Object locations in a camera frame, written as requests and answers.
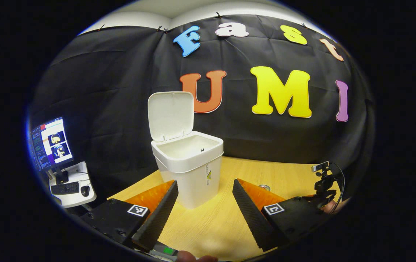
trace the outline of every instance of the monitor screen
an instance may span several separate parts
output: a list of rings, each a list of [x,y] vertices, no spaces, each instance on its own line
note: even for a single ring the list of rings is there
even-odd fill
[[[73,160],[61,117],[36,127],[32,130],[31,136],[37,165],[40,170]]]

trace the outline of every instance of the trash bin lid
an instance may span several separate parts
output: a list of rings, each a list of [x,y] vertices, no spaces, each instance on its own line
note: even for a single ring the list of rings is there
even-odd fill
[[[190,92],[158,92],[148,98],[148,123],[154,141],[188,135],[193,129],[193,95]]]

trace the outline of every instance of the foam letter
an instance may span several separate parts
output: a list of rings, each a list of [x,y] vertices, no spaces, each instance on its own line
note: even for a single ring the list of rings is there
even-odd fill
[[[291,42],[299,43],[302,45],[307,44],[307,40],[302,36],[302,33],[296,28],[288,27],[287,25],[281,25],[281,30],[284,31],[284,36]]]
[[[218,25],[220,28],[216,30],[216,34],[219,36],[237,36],[245,37],[248,36],[248,32],[245,29],[245,25],[241,23],[224,23]]]
[[[211,80],[211,97],[206,102],[200,102],[197,99],[197,81],[200,74],[186,74],[180,77],[182,82],[182,91],[192,93],[194,100],[193,111],[195,113],[210,113],[218,109],[223,99],[223,78],[226,72],[222,70],[210,71],[207,78]]]
[[[278,75],[270,67],[256,66],[250,72],[256,76],[258,93],[256,105],[252,107],[255,114],[269,115],[273,113],[270,106],[270,95],[278,113],[282,115],[289,101],[293,99],[293,105],[289,114],[298,118],[309,118],[311,110],[308,104],[308,80],[310,75],[300,70],[293,70],[284,85]]]
[[[348,116],[348,85],[343,81],[336,80],[336,85],[339,89],[339,111],[336,115],[336,120],[339,122],[346,122]]]
[[[329,43],[328,40],[326,40],[324,38],[321,38],[320,42],[324,43],[326,45],[326,47],[330,51],[331,55],[333,55],[337,60],[339,60],[341,62],[344,61],[344,58],[342,58],[342,56],[338,55],[338,53],[336,52],[335,46],[331,45],[331,43]]]
[[[200,35],[198,35],[196,30],[199,30],[200,27],[193,25],[189,29],[185,30],[183,33],[174,38],[173,43],[178,43],[183,50],[182,56],[186,57],[190,55],[193,51],[200,47],[200,43],[193,43],[192,40],[199,40]]]

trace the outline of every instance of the white desk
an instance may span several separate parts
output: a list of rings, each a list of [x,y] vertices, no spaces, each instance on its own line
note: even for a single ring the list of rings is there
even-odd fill
[[[95,191],[93,190],[93,186],[91,186],[90,176],[88,176],[88,169],[84,161],[74,166],[70,166],[65,169],[62,169],[62,171],[69,172],[68,183],[78,182],[78,190],[79,190],[78,193],[74,193],[74,194],[65,194],[65,195],[53,194],[53,196],[61,199],[63,208],[66,209],[68,207],[76,207],[76,206],[84,205],[96,199],[96,194],[95,194]],[[56,178],[54,176],[53,179],[50,180],[50,191],[51,191],[51,186],[55,186],[55,185],[56,185]],[[80,188],[86,185],[90,187],[90,193],[88,194],[88,196],[84,197],[82,196],[82,193],[80,192]]]

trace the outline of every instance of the keyboard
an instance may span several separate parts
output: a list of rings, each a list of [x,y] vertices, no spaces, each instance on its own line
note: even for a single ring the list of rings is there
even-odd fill
[[[67,195],[78,193],[78,182],[60,184],[58,186],[51,186],[51,193],[53,195]]]

